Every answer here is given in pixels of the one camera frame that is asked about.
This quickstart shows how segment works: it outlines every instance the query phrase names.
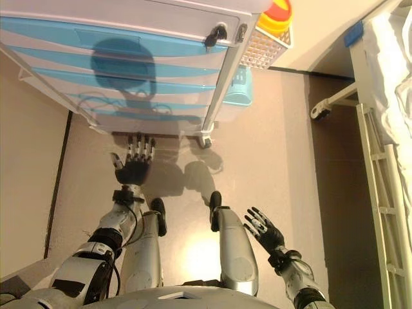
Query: orange lid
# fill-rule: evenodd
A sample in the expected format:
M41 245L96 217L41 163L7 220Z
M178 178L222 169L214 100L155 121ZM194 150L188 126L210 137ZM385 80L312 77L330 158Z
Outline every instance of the orange lid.
M275 21L287 21L292 16L292 6L289 0L273 0L272 6L265 14Z

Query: black cable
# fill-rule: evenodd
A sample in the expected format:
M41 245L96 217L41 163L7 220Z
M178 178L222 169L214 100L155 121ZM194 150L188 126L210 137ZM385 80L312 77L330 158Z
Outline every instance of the black cable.
M133 236L135 235L136 232L136 228L137 228L137 216L136 213L133 211L133 209L129 206L126 205L127 209L132 213L133 217L135 218L135 226L133 227L133 232L130 234L129 239L124 243L124 245L122 246L122 248L126 247L129 244L129 241L131 241L131 239L133 238Z
M113 275L113 269L110 271L108 286L106 287L106 299L109 298L110 281L111 281L111 276L112 276L112 275Z
M113 263L113 268L115 269L116 277L117 277L117 290L116 290L116 296L119 295L120 293L120 274L118 273L116 264Z
M143 212L142 212L142 210L140 209L140 215L141 215L141 217L142 217L142 231L140 232L140 235L135 239L135 240L133 240L133 241L128 241L123 247L126 247L126 246L128 246L128 245L131 245L132 243L135 243L136 241L138 241L140 238L142 238L142 236L143 236L143 233L144 233L144 219L143 219Z

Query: white bed rail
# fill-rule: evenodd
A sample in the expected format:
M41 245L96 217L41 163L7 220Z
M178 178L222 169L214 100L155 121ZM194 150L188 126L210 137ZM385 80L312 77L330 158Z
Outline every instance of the white bed rail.
M382 146L371 109L357 106L385 309L412 308L412 251L393 145Z

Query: robot leg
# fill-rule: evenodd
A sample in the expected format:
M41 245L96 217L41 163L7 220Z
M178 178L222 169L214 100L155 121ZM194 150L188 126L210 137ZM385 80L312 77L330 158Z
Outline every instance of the robot leg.
M143 215L142 237L126 247L120 277L121 294L163 285L158 237L166 234L164 206L155 199Z
M226 288L256 295L258 266L242 222L229 207L221 206L218 191L212 193L210 207L212 230L220 232L222 283Z

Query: white sheet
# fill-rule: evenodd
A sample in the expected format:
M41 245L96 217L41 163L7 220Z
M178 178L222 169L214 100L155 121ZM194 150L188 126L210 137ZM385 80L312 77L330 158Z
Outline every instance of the white sheet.
M397 152L412 250L412 77L402 40L404 23L402 17L381 14L364 23L363 40L373 78L375 105L371 107L382 141L395 144Z

